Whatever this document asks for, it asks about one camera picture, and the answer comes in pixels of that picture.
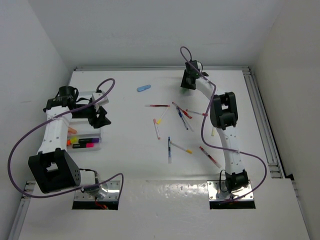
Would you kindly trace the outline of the green eraser case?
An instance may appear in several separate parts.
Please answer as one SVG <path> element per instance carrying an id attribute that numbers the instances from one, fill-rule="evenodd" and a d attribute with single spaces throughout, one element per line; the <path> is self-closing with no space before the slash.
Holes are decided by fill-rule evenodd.
<path id="1" fill-rule="evenodd" d="M 187 93 L 188 92 L 188 89 L 187 88 L 182 88 L 181 90 L 180 90 L 180 93 L 181 94 L 185 94 L 185 93 Z"/>

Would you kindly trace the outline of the purple black highlighter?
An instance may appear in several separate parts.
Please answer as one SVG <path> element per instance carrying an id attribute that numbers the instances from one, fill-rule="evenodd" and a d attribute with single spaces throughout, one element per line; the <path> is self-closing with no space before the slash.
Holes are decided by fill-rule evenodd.
<path id="1" fill-rule="evenodd" d="M 98 137 L 92 137 L 92 138 L 79 138 L 78 143 L 79 144 L 95 144 L 99 143 L 100 139 Z"/>

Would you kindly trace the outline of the pink black highlighter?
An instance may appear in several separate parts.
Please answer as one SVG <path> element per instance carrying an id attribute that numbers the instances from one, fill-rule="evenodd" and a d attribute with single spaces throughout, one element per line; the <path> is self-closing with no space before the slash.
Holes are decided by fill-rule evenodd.
<path id="1" fill-rule="evenodd" d="M 72 145 L 73 149 L 86 149 L 86 148 L 93 148 L 93 147 L 94 147 L 94 143 L 77 143 Z"/>

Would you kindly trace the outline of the orange eraser case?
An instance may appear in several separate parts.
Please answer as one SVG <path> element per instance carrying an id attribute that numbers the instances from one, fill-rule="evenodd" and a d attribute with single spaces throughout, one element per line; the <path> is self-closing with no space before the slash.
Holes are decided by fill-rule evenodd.
<path id="1" fill-rule="evenodd" d="M 72 127 L 68 127 L 67 131 L 68 131 L 68 133 L 71 133 L 71 134 L 77 134 L 77 131 Z"/>

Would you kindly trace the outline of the red capped pen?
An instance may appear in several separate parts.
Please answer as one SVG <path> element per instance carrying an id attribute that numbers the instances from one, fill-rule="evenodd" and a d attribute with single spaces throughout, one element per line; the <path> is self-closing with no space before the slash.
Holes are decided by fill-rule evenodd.
<path id="1" fill-rule="evenodd" d="M 187 118 L 192 119 L 192 116 L 190 116 L 185 110 L 183 110 L 181 107 L 179 107 L 175 102 L 172 102 L 172 104 L 178 108 Z"/>

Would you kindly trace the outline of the yellow black highlighter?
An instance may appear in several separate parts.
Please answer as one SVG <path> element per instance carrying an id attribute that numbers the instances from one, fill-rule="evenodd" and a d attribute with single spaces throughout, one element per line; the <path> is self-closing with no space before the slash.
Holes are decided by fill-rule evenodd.
<path id="1" fill-rule="evenodd" d="M 79 142 L 79 138 L 74 136 L 69 139 L 71 144 L 77 144 Z"/>

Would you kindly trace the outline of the red gel pen horizontal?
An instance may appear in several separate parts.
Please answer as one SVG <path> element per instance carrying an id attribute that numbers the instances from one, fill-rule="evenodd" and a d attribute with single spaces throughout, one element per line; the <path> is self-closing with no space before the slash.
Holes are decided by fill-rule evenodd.
<path id="1" fill-rule="evenodd" d="M 145 107 L 150 107 L 150 108 L 169 108 L 169 104 L 146 104 L 144 105 Z"/>

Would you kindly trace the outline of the blue eraser case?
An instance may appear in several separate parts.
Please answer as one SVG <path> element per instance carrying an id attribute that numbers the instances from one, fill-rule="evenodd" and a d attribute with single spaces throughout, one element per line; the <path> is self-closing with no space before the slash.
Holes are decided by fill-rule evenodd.
<path id="1" fill-rule="evenodd" d="M 143 85 L 143 86 L 140 86 L 140 87 L 138 87 L 137 89 L 136 89 L 136 91 L 138 92 L 138 93 L 140 93 L 140 92 L 143 92 L 143 91 L 146 91 L 146 90 L 148 90 L 148 89 L 150 89 L 151 88 L 151 85 Z"/>

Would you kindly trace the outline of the blue gel pen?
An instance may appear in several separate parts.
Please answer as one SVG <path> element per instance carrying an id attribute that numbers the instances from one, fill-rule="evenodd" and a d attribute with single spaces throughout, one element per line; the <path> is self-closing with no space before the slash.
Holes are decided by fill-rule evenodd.
<path id="1" fill-rule="evenodd" d="M 168 146 L 168 164 L 171 164 L 172 163 L 172 154 L 171 154 L 171 137 L 170 136 L 168 136 L 167 146 Z"/>

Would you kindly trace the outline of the red gel pen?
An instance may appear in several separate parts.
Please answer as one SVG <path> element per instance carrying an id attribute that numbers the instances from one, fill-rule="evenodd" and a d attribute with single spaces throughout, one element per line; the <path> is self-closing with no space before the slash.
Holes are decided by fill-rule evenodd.
<path id="1" fill-rule="evenodd" d="M 217 168 L 220 169 L 222 167 L 202 146 L 200 146 L 199 149 L 216 165 Z"/>

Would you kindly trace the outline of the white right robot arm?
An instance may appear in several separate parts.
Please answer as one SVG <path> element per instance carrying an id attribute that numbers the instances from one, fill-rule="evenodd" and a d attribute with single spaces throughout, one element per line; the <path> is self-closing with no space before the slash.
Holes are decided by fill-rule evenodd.
<path id="1" fill-rule="evenodd" d="M 232 91 L 218 90 L 206 73 L 200 74 L 196 60 L 187 61 L 185 67 L 181 87 L 199 90 L 210 100 L 210 122 L 218 132 L 224 153 L 226 190 L 231 193 L 247 186 L 249 178 L 241 160 L 236 137 L 238 109 L 235 94 Z"/>

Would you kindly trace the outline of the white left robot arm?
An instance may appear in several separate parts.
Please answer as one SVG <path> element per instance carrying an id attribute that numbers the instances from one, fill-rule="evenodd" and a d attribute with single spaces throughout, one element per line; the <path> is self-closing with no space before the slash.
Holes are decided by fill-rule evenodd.
<path id="1" fill-rule="evenodd" d="M 108 102 L 100 89 L 80 95 L 72 86 L 60 87 L 56 97 L 47 101 L 43 111 L 49 123 L 37 154 L 28 159 L 44 194 L 80 185 L 80 169 L 69 152 L 99 149 L 101 129 L 111 124 L 103 107 Z"/>

